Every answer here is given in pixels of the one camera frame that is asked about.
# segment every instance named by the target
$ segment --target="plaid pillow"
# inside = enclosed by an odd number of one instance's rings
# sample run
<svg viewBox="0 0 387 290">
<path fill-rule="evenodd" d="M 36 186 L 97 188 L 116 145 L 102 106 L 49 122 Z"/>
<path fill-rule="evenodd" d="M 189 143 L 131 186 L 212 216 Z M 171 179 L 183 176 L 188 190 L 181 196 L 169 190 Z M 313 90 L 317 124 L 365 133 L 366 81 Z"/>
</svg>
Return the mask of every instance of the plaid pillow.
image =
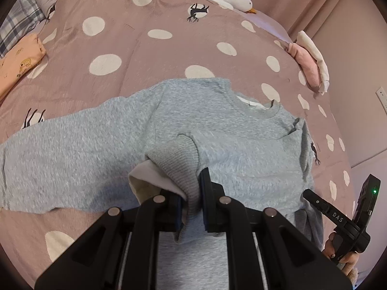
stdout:
<svg viewBox="0 0 387 290">
<path fill-rule="evenodd" d="M 17 0 L 0 27 L 0 58 L 43 19 L 35 0 Z"/>
</svg>

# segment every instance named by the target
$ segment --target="metal screw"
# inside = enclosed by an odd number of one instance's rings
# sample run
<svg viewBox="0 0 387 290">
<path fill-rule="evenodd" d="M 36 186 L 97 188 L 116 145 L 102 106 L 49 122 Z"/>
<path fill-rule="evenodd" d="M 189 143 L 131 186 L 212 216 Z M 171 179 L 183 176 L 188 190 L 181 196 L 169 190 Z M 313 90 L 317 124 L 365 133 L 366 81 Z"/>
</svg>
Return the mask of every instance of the metal screw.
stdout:
<svg viewBox="0 0 387 290">
<path fill-rule="evenodd" d="M 162 203 L 162 202 L 165 201 L 165 197 L 162 196 L 162 195 L 157 195 L 157 196 L 155 196 L 155 197 L 153 198 L 153 201 L 154 201 L 155 203 Z"/>
<path fill-rule="evenodd" d="M 229 198 L 228 196 L 222 196 L 219 199 L 219 202 L 221 202 L 222 204 L 228 205 L 229 203 L 231 203 L 231 198 Z"/>
<path fill-rule="evenodd" d="M 117 216 L 119 214 L 119 208 L 118 207 L 112 207 L 108 210 L 109 216 Z"/>
<path fill-rule="evenodd" d="M 277 214 L 277 211 L 274 208 L 265 208 L 265 214 L 269 217 L 274 217 Z"/>
</svg>

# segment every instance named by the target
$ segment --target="clothing tag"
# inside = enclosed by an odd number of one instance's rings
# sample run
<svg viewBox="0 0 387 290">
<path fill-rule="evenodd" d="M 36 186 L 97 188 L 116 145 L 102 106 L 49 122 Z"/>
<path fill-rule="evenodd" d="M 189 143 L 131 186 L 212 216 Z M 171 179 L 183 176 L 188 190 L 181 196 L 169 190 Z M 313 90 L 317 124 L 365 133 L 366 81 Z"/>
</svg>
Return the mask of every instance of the clothing tag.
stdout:
<svg viewBox="0 0 387 290">
<path fill-rule="evenodd" d="M 242 98 L 242 97 L 239 97 L 239 96 L 237 96 L 238 98 L 239 98 L 239 100 L 240 101 L 242 101 L 242 102 L 244 102 L 244 103 L 247 103 L 249 106 L 251 106 L 251 107 L 258 107 L 258 109 L 262 109 L 262 110 L 267 110 L 267 109 L 270 109 L 270 108 L 266 108 L 264 105 L 262 105 L 261 103 L 258 103 L 258 102 L 255 102 L 255 101 L 249 101 L 249 100 L 247 100 L 247 99 L 244 99 L 244 98 Z"/>
</svg>

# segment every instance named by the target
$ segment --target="hand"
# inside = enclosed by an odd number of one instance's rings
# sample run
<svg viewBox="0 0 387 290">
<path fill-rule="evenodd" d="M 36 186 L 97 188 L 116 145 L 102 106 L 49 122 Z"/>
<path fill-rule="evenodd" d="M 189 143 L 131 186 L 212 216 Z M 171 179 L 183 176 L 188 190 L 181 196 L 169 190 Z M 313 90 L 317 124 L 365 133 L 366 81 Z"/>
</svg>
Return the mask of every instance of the hand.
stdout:
<svg viewBox="0 0 387 290">
<path fill-rule="evenodd" d="M 335 249 L 333 247 L 332 241 L 335 237 L 336 232 L 332 232 L 328 240 L 325 242 L 325 248 L 322 251 L 322 254 L 325 255 L 327 258 L 331 259 L 335 257 Z M 357 261 L 359 260 L 359 254 L 356 252 L 348 252 L 343 256 L 343 258 L 340 260 L 340 263 L 345 263 L 345 266 L 341 270 L 345 275 L 348 275 L 352 268 L 356 265 Z"/>
</svg>

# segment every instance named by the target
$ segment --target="polka dot blanket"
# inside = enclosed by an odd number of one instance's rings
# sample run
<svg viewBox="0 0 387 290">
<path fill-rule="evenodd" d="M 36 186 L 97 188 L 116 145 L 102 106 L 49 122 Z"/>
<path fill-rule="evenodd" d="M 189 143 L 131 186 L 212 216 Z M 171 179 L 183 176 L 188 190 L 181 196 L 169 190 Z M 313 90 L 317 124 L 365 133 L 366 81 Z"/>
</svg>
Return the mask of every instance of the polka dot blanket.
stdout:
<svg viewBox="0 0 387 290">
<path fill-rule="evenodd" d="M 39 37 L 47 55 L 0 106 L 0 142 L 165 79 L 228 78 L 234 91 L 261 103 L 275 99 L 307 120 L 320 160 L 312 171 L 316 192 L 352 215 L 350 166 L 329 95 L 308 88 L 282 42 L 240 14 L 210 0 L 58 0 Z M 0 243 L 33 285 L 99 216 L 2 210 Z M 333 227 L 324 220 L 326 236 Z"/>
</svg>

